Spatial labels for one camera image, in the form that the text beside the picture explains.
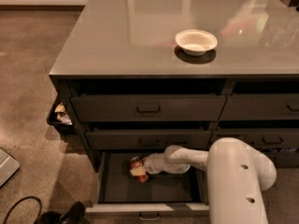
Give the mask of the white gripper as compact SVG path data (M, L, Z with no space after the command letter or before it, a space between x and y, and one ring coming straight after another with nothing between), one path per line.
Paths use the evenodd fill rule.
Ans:
M159 174L164 170L164 154L155 153L143 159L144 166L137 166L130 170L132 176L142 176L147 172L151 175Z

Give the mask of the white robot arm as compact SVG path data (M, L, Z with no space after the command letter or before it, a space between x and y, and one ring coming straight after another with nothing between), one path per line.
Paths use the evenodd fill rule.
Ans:
M131 159L131 175L205 171L210 224L268 224L262 192L276 182L277 169L263 153L243 141L224 137L208 151L171 145L163 153Z

